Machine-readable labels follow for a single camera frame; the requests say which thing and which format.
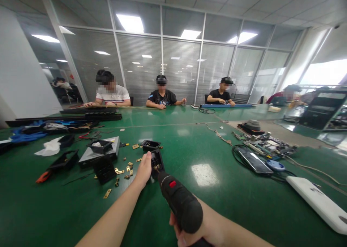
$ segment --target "metal frame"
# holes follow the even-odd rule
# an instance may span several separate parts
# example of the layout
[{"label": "metal frame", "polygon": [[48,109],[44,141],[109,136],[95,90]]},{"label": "metal frame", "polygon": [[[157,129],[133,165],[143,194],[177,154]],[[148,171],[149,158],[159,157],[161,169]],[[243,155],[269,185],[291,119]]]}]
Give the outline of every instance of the metal frame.
[{"label": "metal frame", "polygon": [[47,14],[51,20],[51,23],[53,25],[55,33],[58,37],[58,40],[60,42],[64,56],[65,56],[66,60],[68,61],[69,68],[70,68],[72,76],[76,82],[76,86],[78,88],[78,91],[80,92],[82,101],[86,103],[86,102],[88,102],[88,98],[87,98],[87,95],[84,91],[80,76],[78,75],[75,63],[72,59],[72,56],[71,56],[70,50],[68,48],[68,45],[66,43],[65,37],[60,31],[58,16],[57,16],[55,8],[53,6],[52,0],[42,0],[42,1],[43,1],[43,4],[47,10]]},{"label": "metal frame", "polygon": [[[70,54],[70,51],[69,51],[69,48],[66,44],[66,40],[64,38],[64,35],[60,32],[60,29],[59,29],[59,19],[58,19],[58,16],[56,14],[56,11],[54,9],[54,6],[53,6],[53,3],[51,0],[48,0],[48,4],[47,3],[47,0],[43,0],[44,1],[44,4],[46,6],[46,9],[48,11],[48,16],[50,17],[51,21],[52,21],[52,24],[53,24],[53,27],[55,29],[55,32],[58,36],[58,39],[61,41],[61,45],[62,45],[62,49],[64,51],[64,55],[66,57],[66,59],[68,60],[69,62],[69,66],[70,66],[70,69],[71,69],[71,72],[73,73],[73,76],[76,80],[76,84],[77,84],[77,87],[81,93],[81,96],[82,96],[82,99],[83,101],[87,101],[87,96],[86,96],[86,93],[84,91],[84,88],[83,88],[83,85],[81,83],[81,80],[80,80],[80,77],[78,75],[78,72],[77,72],[77,69],[74,65],[74,62],[72,60],[72,57],[71,57],[71,54]],[[243,24],[244,24],[244,21],[245,19],[242,18],[242,17],[234,17],[234,16],[229,16],[229,15],[226,15],[226,14],[223,14],[223,13],[216,13],[216,12],[207,12],[205,10],[201,10],[201,9],[195,9],[195,8],[187,8],[187,7],[183,7],[183,6],[179,6],[179,5],[171,5],[171,4],[163,4],[163,3],[155,3],[155,2],[143,2],[141,0],[128,0],[128,1],[135,1],[135,2],[140,2],[140,3],[146,3],[146,4],[155,4],[155,5],[158,5],[160,6],[160,34],[150,34],[150,33],[141,33],[141,34],[138,34],[138,33],[130,33],[130,32],[127,32],[127,31],[123,31],[123,30],[117,30],[116,29],[116,25],[115,25],[115,18],[114,18],[114,15],[113,15],[113,9],[112,9],[112,2],[111,0],[106,0],[107,1],[107,5],[108,5],[108,9],[109,9],[109,12],[110,12],[110,18],[111,18],[111,23],[112,23],[112,29],[108,29],[108,28],[98,28],[98,27],[89,27],[89,26],[79,26],[79,25],[67,25],[67,24],[63,24],[62,26],[64,27],[70,27],[70,28],[77,28],[77,29],[85,29],[85,30],[91,30],[91,31],[102,31],[102,32],[112,32],[113,35],[114,35],[114,38],[115,38],[115,43],[116,43],[116,48],[117,48],[117,53],[118,53],[118,60],[119,60],[119,64],[120,64],[120,68],[121,68],[121,74],[122,74],[122,79],[123,79],[123,83],[124,83],[124,87],[126,88],[127,85],[126,85],[126,82],[125,82],[125,75],[124,75],[124,69],[123,69],[123,64],[122,64],[122,60],[121,60],[121,54],[120,54],[120,49],[119,49],[119,44],[118,44],[118,40],[117,40],[117,33],[120,33],[120,34],[126,34],[126,35],[133,35],[133,36],[149,36],[149,37],[160,37],[160,42],[161,42],[161,59],[162,59],[162,63],[161,63],[161,74],[163,74],[163,64],[164,64],[164,48],[163,48],[163,38],[169,38],[169,39],[179,39],[179,40],[182,40],[183,42],[200,42],[201,43],[201,47],[200,47],[200,55],[199,55],[199,59],[201,60],[201,56],[202,56],[202,46],[203,46],[203,43],[215,43],[215,44],[221,44],[221,45],[226,45],[226,46],[232,46],[234,47],[234,52],[233,52],[233,55],[232,55],[232,58],[231,58],[231,63],[230,63],[230,68],[229,68],[229,71],[228,71],[228,76],[230,77],[231,75],[231,71],[232,71],[232,68],[235,64],[235,60],[236,60],[236,52],[237,52],[237,49],[238,47],[242,47],[242,48],[251,48],[251,49],[258,49],[258,50],[263,50],[263,54],[262,54],[262,58],[259,62],[259,66],[255,72],[255,75],[254,75],[254,78],[252,80],[252,85],[251,85],[251,90],[250,90],[250,93],[252,93],[252,90],[254,88],[254,84],[255,84],[255,81],[256,81],[256,78],[257,78],[257,75],[258,75],[258,72],[259,72],[259,69],[263,63],[263,60],[264,60],[264,57],[265,57],[265,54],[266,52],[268,51],[268,49],[271,49],[271,50],[276,50],[276,51],[281,51],[281,52],[289,52],[290,53],[290,58],[292,59],[292,55],[295,53],[295,51],[298,49],[298,43],[299,43],[299,39],[301,41],[302,37],[303,37],[303,34],[301,33],[301,36],[299,36],[295,42],[295,44],[293,45],[293,49],[291,50],[284,50],[284,49],[278,49],[278,48],[271,48],[269,47],[270,43],[271,43],[271,40],[272,40],[272,37],[274,35],[274,32],[275,32],[275,29],[276,29],[276,24],[269,24],[269,25],[273,25],[273,31],[272,33],[270,34],[270,36],[268,37],[268,40],[267,40],[267,44],[265,47],[262,47],[262,46],[252,46],[252,45],[246,45],[246,44],[238,44],[238,41],[239,41],[239,37],[240,37],[240,33],[242,31],[242,28],[243,28]],[[203,25],[203,29],[202,29],[202,37],[201,39],[195,39],[195,40],[187,40],[187,39],[183,39],[181,37],[176,37],[176,36],[168,36],[168,35],[163,35],[163,6],[164,7],[169,7],[169,8],[176,8],[176,9],[183,9],[183,10],[187,10],[187,11],[193,11],[193,12],[199,12],[199,13],[204,13],[204,25]],[[212,15],[219,15],[219,16],[224,16],[224,17],[228,17],[228,18],[234,18],[234,19],[241,19],[241,24],[240,24],[240,27],[239,27],[239,30],[238,30],[238,33],[237,33],[237,42],[236,44],[231,44],[231,43],[227,43],[227,42],[219,42],[219,41],[213,41],[213,40],[204,40],[204,33],[205,33],[205,25],[206,25],[206,16],[207,16],[207,13],[209,14],[212,14]],[[247,21],[252,21],[252,22],[259,22],[259,23],[263,23],[263,24],[266,24],[265,22],[262,22],[262,21],[258,21],[258,20],[248,20]],[[304,30],[304,28],[301,28],[301,27],[291,27],[292,29],[295,29],[295,30]],[[200,65],[201,65],[201,61],[199,61],[199,64],[198,64],[198,72],[197,72],[197,79],[196,79],[196,89],[195,89],[195,97],[194,97],[194,103],[196,103],[196,96],[197,96],[197,89],[198,89],[198,82],[199,82],[199,73],[200,73]]]}]

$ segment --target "white wall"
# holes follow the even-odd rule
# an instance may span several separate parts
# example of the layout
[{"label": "white wall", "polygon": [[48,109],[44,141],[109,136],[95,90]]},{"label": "white wall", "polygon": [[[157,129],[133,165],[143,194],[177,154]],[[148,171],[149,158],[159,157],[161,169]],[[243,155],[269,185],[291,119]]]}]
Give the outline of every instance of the white wall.
[{"label": "white wall", "polygon": [[16,118],[57,113],[60,103],[15,14],[0,7],[0,22],[0,97]]}]

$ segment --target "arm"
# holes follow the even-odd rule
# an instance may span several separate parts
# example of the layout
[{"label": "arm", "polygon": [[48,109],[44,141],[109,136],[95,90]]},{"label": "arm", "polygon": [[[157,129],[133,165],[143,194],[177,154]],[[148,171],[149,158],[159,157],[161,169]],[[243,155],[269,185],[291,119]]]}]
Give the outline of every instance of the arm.
[{"label": "arm", "polygon": [[79,241],[76,247],[120,246],[137,199],[151,176],[151,158],[150,152],[143,155],[134,181]]},{"label": "arm", "polygon": [[200,229],[195,234],[180,231],[173,213],[171,213],[169,224],[173,226],[179,247],[191,246],[199,239],[206,241],[216,247],[271,247],[272,245],[260,237],[251,233],[242,226],[223,217],[198,198],[202,206],[204,218]]}]

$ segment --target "person sitting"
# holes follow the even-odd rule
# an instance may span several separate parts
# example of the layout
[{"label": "person sitting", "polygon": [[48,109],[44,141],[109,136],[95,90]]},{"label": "person sitting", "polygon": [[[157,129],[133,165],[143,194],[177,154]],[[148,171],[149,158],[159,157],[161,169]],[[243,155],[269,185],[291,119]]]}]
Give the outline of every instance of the person sitting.
[{"label": "person sitting", "polygon": [[111,72],[104,69],[97,72],[95,81],[100,84],[95,102],[85,103],[85,107],[99,106],[105,101],[107,107],[130,106],[130,96],[124,87],[116,83]]},{"label": "person sitting", "polygon": [[231,106],[235,106],[235,103],[232,101],[230,94],[226,91],[229,85],[232,85],[233,81],[230,77],[224,77],[219,83],[219,89],[213,90],[210,92],[210,95],[207,97],[207,102],[209,104],[225,104],[227,101]]},{"label": "person sitting", "polygon": [[274,95],[272,95],[268,100],[267,104],[270,104],[272,99],[275,97],[286,97],[287,101],[292,101],[294,99],[299,99],[299,96],[297,93],[301,92],[301,87],[296,84],[288,85],[285,87],[283,91],[277,92]]},{"label": "person sitting", "polygon": [[157,85],[158,89],[149,95],[146,106],[158,109],[165,109],[169,105],[181,105],[187,101],[186,98],[183,98],[181,101],[176,100],[176,95],[166,89],[166,76],[158,75],[157,76]]}]

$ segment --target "black power drill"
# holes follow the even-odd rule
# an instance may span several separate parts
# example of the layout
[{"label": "black power drill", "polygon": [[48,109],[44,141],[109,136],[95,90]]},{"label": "black power drill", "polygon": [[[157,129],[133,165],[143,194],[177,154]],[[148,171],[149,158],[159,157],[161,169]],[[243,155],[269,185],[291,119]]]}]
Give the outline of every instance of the black power drill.
[{"label": "black power drill", "polygon": [[[173,214],[177,219],[178,226],[187,233],[196,233],[204,216],[201,204],[195,196],[190,193],[176,178],[165,171],[158,174],[158,182],[163,197],[169,204]],[[194,247],[212,246],[205,239],[201,238],[194,243]]]}]

